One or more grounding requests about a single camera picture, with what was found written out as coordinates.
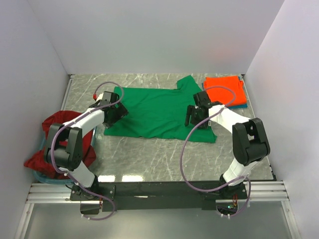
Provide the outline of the green t shirt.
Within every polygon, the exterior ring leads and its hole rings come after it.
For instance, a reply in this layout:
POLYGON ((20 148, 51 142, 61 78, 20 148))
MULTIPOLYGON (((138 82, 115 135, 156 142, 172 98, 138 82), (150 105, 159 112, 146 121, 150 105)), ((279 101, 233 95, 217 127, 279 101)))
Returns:
POLYGON ((192 76, 178 80, 175 89, 115 87, 128 114, 104 135, 215 143, 217 137, 211 129, 192 132, 192 125, 184 125, 187 107, 194 105, 193 95, 200 91, 192 76))

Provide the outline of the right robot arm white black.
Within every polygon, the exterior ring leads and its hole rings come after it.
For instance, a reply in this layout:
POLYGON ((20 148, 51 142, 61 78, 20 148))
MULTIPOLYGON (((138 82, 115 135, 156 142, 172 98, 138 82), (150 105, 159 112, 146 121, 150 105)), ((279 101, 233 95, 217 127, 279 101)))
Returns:
POLYGON ((197 129, 208 129, 214 122, 232 134, 234 159, 221 176, 223 182, 217 188, 225 199, 236 193, 236 185, 242 183, 252 168, 270 154, 270 145, 263 122, 259 118, 241 116, 219 101, 212 102, 207 92, 193 95, 195 105, 187 107, 185 125, 194 125, 186 141, 197 129))

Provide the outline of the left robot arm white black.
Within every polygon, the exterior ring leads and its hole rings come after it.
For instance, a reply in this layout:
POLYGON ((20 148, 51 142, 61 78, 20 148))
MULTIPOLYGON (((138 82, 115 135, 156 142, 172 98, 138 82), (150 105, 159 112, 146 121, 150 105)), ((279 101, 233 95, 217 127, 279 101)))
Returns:
POLYGON ((119 94, 104 91, 94 97, 96 102, 80 116, 50 126, 44 148, 44 161, 82 185, 82 194, 88 200, 96 199, 100 188, 97 176, 83 162, 83 138, 98 125, 109 129, 128 114, 119 94))

